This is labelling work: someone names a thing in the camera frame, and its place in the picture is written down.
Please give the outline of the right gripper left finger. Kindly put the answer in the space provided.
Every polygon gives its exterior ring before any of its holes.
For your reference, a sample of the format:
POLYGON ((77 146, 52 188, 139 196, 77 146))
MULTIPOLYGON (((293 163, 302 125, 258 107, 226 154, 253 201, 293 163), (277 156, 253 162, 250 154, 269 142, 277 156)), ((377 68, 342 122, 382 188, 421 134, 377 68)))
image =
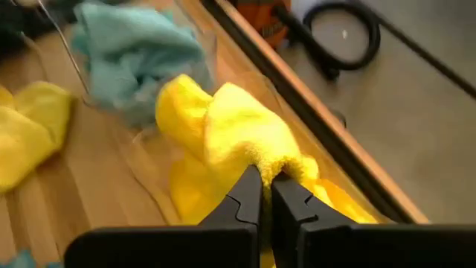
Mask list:
POLYGON ((70 243, 65 268, 259 268, 262 181, 247 167, 196 226, 111 227, 70 243))

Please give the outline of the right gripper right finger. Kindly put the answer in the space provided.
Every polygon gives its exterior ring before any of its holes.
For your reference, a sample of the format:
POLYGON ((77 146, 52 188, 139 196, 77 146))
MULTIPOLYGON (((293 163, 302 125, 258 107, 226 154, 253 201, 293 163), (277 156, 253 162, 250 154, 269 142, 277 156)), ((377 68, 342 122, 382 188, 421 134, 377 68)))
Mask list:
POLYGON ((284 173, 271 197, 277 268, 476 268, 476 225, 360 224, 284 173))

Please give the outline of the yellow microfiber towel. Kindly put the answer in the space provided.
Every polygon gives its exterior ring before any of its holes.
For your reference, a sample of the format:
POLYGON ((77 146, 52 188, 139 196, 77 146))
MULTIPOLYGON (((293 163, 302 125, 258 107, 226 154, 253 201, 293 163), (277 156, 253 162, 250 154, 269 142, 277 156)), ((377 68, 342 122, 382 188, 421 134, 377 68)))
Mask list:
POLYGON ((0 194, 62 149, 73 104, 69 91, 45 81, 16 94, 0 86, 0 194))
POLYGON ((161 89, 155 118, 184 149, 170 179, 177 189, 228 190, 254 165, 266 187, 285 172, 312 193, 324 192, 317 162, 300 151, 286 122, 233 83, 209 95, 182 74, 161 89))
MULTIPOLYGON (((176 162, 170 175, 170 194, 184 224, 202 221, 232 189, 244 170, 255 161, 245 154, 230 154, 219 160, 199 161, 187 154, 176 162)), ((357 223, 377 223, 378 220, 363 209, 346 191, 327 179, 320 178, 317 162, 304 154, 273 162, 277 169, 259 164, 263 177, 263 194, 270 193, 271 176, 289 171, 320 201, 357 223)))

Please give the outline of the light blue microfiber towel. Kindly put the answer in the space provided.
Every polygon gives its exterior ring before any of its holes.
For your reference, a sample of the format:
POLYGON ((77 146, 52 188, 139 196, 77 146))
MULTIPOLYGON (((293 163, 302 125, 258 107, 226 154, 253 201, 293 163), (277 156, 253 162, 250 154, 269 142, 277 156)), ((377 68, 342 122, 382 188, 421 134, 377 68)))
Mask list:
POLYGON ((0 268, 64 268, 64 266, 60 262, 51 262, 38 266, 31 251, 22 250, 6 263, 0 264, 0 268))

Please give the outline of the orange and black shop vacuum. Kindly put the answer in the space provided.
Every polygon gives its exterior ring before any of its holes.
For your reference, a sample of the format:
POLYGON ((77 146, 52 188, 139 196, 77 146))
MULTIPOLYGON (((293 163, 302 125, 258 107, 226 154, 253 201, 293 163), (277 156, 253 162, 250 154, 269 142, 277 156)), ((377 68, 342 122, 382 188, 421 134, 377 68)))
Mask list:
POLYGON ((290 11, 292 0, 230 0, 238 12, 272 47, 277 48, 287 35, 287 27, 273 14, 275 6, 290 11))

